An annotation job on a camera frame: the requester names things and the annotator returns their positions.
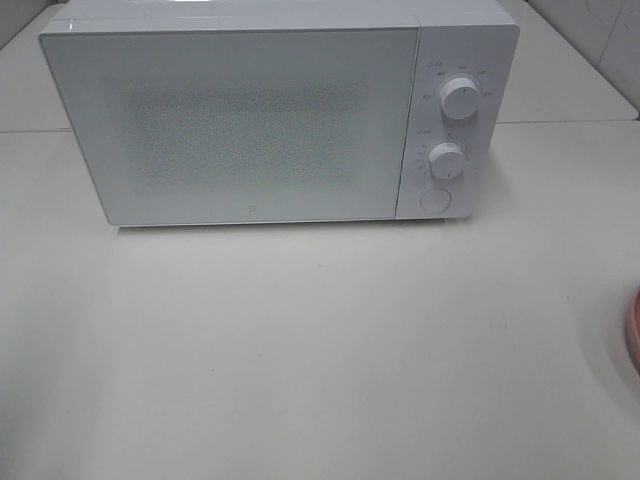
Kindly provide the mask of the white timer knob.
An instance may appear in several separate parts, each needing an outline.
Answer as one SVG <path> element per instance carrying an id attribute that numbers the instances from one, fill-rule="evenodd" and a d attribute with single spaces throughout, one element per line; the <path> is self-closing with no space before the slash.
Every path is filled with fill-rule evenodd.
<path id="1" fill-rule="evenodd" d="M 449 180 L 463 172 L 465 154 L 457 143 L 444 142 L 429 151 L 427 161 L 433 177 Z"/>

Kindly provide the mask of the pink plate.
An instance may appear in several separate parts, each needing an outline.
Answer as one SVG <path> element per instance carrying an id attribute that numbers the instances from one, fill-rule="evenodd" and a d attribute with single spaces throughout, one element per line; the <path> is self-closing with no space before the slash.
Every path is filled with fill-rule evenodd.
<path id="1" fill-rule="evenodd" d="M 631 299 L 625 319 L 627 349 L 630 360 L 637 373 L 640 372 L 639 295 L 640 291 L 636 290 Z"/>

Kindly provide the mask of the upper white power knob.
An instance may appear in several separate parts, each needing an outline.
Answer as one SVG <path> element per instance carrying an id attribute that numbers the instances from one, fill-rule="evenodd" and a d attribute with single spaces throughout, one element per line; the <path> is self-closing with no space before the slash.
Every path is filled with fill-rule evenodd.
<path id="1" fill-rule="evenodd" d="M 446 118 L 465 120 L 479 109 L 481 87 L 475 77 L 457 74 L 442 82 L 438 97 L 441 112 Z"/>

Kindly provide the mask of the white microwave oven body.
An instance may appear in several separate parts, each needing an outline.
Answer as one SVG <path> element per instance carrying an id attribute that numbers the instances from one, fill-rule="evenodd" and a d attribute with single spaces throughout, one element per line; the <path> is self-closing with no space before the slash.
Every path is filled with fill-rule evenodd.
<path id="1" fill-rule="evenodd" d="M 394 216 L 377 220 L 197 225 L 466 218 L 478 198 L 520 34 L 517 23 L 495 1 L 71 1 L 40 33 L 39 43 L 41 46 L 41 37 L 46 34 L 373 29 L 413 29 L 417 33 Z M 481 87 L 479 109 L 465 120 L 446 118 L 439 105 L 439 86 L 457 74 L 475 77 Z M 444 142 L 457 143 L 465 154 L 463 172 L 449 180 L 433 177 L 427 161 L 429 151 Z M 421 208 L 420 200 L 436 188 L 449 191 L 452 200 L 445 212 L 429 215 Z"/>

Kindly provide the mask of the white microwave door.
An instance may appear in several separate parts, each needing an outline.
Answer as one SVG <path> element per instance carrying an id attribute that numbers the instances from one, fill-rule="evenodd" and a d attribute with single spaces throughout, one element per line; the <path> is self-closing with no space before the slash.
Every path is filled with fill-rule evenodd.
<path id="1" fill-rule="evenodd" d="M 114 226 L 394 216 L 413 29 L 53 35 Z"/>

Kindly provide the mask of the round white door button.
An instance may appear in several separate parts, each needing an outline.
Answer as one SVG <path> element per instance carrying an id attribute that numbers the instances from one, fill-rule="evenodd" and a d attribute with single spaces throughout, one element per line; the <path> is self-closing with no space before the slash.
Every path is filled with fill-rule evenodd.
<path id="1" fill-rule="evenodd" d="M 426 192 L 420 200 L 421 208 L 429 215 L 445 212 L 451 203 L 452 195 L 443 188 L 436 188 Z"/>

